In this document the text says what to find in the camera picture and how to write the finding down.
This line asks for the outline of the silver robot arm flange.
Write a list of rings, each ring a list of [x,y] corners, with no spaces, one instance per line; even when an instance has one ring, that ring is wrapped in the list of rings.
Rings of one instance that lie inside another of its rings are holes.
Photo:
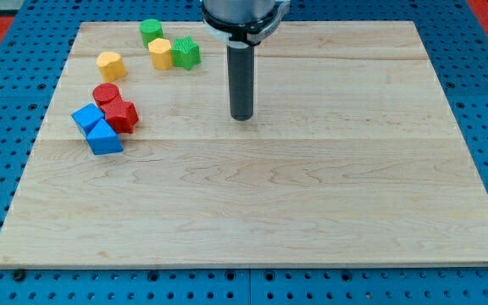
[[[290,10],[290,0],[202,0],[207,31],[226,46],[256,47],[271,36]]]

